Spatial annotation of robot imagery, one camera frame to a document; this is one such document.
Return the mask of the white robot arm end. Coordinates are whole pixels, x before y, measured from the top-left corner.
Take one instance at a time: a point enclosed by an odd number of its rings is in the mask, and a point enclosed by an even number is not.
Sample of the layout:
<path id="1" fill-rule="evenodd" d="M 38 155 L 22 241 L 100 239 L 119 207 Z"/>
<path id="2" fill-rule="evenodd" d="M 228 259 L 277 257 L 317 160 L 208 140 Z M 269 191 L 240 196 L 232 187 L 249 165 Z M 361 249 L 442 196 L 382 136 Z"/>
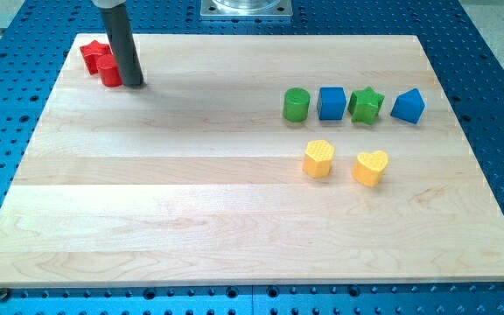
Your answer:
<path id="1" fill-rule="evenodd" d="M 100 9 L 112 9 L 126 2 L 126 0 L 91 0 L 91 1 L 96 7 Z"/>

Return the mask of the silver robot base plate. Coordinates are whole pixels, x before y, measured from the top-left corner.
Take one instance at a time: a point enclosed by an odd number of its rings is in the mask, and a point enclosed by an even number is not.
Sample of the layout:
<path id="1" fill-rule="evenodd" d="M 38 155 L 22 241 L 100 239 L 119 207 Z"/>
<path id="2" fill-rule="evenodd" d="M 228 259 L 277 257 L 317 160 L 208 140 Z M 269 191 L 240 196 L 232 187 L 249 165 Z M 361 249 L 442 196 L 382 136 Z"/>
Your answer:
<path id="1" fill-rule="evenodd" d="M 203 18 L 259 18 L 292 15 L 291 0 L 201 0 Z"/>

